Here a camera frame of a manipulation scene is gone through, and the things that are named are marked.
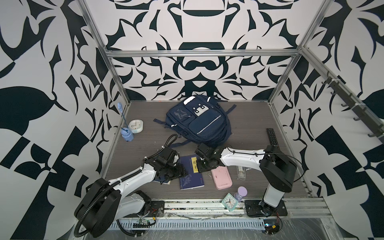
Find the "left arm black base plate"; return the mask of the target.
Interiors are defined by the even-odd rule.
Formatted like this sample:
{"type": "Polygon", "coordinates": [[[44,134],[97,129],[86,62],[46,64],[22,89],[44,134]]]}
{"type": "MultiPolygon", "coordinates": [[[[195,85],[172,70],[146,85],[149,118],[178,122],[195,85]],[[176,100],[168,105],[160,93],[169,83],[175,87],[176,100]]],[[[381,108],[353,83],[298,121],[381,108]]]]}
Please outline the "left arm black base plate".
{"type": "Polygon", "coordinates": [[[165,202],[151,201],[144,205],[144,217],[162,218],[164,216],[165,202]]]}

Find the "blue book yellow label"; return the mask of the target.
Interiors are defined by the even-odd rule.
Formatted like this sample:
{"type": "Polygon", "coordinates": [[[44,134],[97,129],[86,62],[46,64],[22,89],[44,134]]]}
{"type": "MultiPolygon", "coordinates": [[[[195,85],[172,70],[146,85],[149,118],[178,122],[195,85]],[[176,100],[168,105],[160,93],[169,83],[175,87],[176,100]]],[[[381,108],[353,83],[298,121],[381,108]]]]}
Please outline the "blue book yellow label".
{"type": "Polygon", "coordinates": [[[180,158],[180,163],[185,170],[185,174],[180,178],[180,190],[191,190],[202,188],[205,186],[202,173],[199,172],[197,160],[200,157],[197,155],[190,155],[180,158]]]}
{"type": "Polygon", "coordinates": [[[158,176],[158,177],[155,177],[154,182],[156,183],[159,183],[159,184],[166,184],[166,185],[169,185],[171,183],[171,180],[168,178],[168,177],[165,177],[165,176],[158,176]]]}

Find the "navy blue student backpack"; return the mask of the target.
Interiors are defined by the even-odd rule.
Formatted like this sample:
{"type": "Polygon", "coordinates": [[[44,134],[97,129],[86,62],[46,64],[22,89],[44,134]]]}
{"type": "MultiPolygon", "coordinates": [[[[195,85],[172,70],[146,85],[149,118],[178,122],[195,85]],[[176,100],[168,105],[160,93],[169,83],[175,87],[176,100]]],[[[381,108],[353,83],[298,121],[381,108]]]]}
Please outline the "navy blue student backpack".
{"type": "Polygon", "coordinates": [[[155,123],[174,130],[186,140],[172,143],[171,148],[189,143],[205,144],[211,148],[224,144],[232,134],[228,114],[237,106],[225,111],[214,97],[195,95],[172,107],[166,120],[154,119],[155,123]]]}

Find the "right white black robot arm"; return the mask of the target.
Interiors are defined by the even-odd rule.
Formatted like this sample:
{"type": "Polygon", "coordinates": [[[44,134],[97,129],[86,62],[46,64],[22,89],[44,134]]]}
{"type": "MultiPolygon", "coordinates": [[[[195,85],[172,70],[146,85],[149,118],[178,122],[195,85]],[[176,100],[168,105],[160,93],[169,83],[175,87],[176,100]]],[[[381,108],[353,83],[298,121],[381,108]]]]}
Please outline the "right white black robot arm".
{"type": "Polygon", "coordinates": [[[284,154],[274,146],[264,150],[237,150],[233,148],[211,148],[199,144],[195,153],[201,158],[197,161],[200,173],[209,172],[217,167],[238,166],[260,171],[269,185],[261,203],[260,210],[266,214],[279,206],[283,196],[290,193],[295,182],[297,162],[295,158],[284,154]]]}

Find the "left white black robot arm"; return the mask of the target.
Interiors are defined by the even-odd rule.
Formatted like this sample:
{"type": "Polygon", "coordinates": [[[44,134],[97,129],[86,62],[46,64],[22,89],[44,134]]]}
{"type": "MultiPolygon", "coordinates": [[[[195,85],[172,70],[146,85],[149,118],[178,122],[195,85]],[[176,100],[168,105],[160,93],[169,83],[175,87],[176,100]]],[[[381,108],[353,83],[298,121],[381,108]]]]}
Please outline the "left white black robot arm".
{"type": "Polygon", "coordinates": [[[99,237],[113,221],[143,209],[149,198],[136,193],[138,188],[156,178],[171,181],[185,174],[178,152],[163,147],[156,154],[144,158],[139,168],[126,175],[109,181],[103,178],[96,180],[74,212],[78,220],[74,236],[79,238],[91,234],[99,237]]]}

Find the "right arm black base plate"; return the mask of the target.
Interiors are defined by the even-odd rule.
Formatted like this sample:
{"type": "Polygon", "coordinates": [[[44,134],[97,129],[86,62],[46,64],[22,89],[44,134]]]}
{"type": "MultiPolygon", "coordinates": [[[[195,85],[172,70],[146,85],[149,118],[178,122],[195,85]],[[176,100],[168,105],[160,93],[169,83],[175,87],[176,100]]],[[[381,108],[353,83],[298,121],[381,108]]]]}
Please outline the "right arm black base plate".
{"type": "Polygon", "coordinates": [[[288,215],[285,202],[281,200],[277,207],[266,204],[263,200],[245,200],[246,214],[250,218],[286,217],[288,215]]]}

